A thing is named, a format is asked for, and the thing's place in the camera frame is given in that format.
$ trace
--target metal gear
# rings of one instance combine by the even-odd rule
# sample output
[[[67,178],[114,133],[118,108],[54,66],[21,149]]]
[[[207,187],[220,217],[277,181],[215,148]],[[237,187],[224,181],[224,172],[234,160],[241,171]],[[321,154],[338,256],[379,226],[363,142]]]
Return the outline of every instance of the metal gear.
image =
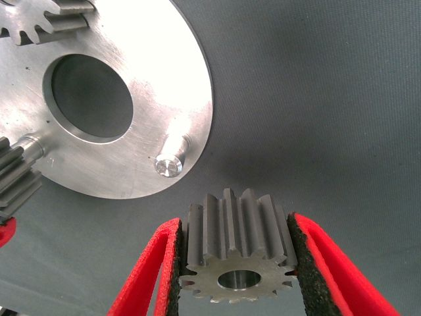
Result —
[[[86,0],[0,0],[0,38],[16,45],[59,40],[87,27],[82,13],[94,9]]]
[[[0,224],[41,187],[41,173],[31,168],[35,160],[23,154],[24,148],[11,147],[7,138],[0,137]]]
[[[269,195],[256,199],[250,189],[240,198],[231,189],[223,199],[208,195],[204,206],[191,206],[185,241],[182,287],[197,298],[255,301],[292,286],[295,277],[287,273],[297,258],[284,212]]]

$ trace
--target circular metal plate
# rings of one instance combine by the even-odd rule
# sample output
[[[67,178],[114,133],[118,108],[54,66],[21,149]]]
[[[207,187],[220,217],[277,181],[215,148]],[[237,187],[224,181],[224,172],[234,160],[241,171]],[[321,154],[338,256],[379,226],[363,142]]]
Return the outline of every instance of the circular metal plate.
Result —
[[[67,188],[112,199],[148,196],[179,181],[205,147],[212,122],[207,65],[170,1],[93,4],[96,12],[86,15],[89,29],[74,38],[22,47],[0,39],[0,135],[15,142],[34,133],[47,148],[36,168]],[[133,118],[121,137],[89,135],[51,110],[57,107],[51,93],[54,65],[71,54],[99,59],[127,85]],[[191,146],[182,174],[165,178],[154,162],[173,133],[187,134]]]

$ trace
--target gray fabric background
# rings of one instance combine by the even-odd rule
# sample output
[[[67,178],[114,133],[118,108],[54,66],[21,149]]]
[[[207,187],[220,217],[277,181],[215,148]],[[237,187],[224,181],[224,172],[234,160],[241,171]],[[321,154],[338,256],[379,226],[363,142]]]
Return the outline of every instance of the gray fabric background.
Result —
[[[421,4],[418,0],[176,0],[214,84],[209,143],[154,196],[112,201],[49,180],[0,251],[0,305],[104,315],[162,222],[232,187],[322,225],[403,315],[421,315]],[[276,300],[180,315],[304,315]]]

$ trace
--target large center hole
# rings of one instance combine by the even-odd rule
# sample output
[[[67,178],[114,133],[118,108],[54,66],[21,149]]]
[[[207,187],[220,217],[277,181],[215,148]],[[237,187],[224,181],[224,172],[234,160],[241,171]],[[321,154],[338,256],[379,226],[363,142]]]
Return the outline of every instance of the large center hole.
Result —
[[[68,55],[60,59],[52,72],[51,91],[68,122],[61,115],[55,115],[56,119],[73,134],[78,133],[75,126],[92,136],[118,138],[132,123],[133,103],[126,84],[96,58]]]
[[[234,270],[224,273],[218,278],[218,283],[230,290],[245,290],[260,282],[260,275],[250,270]]]

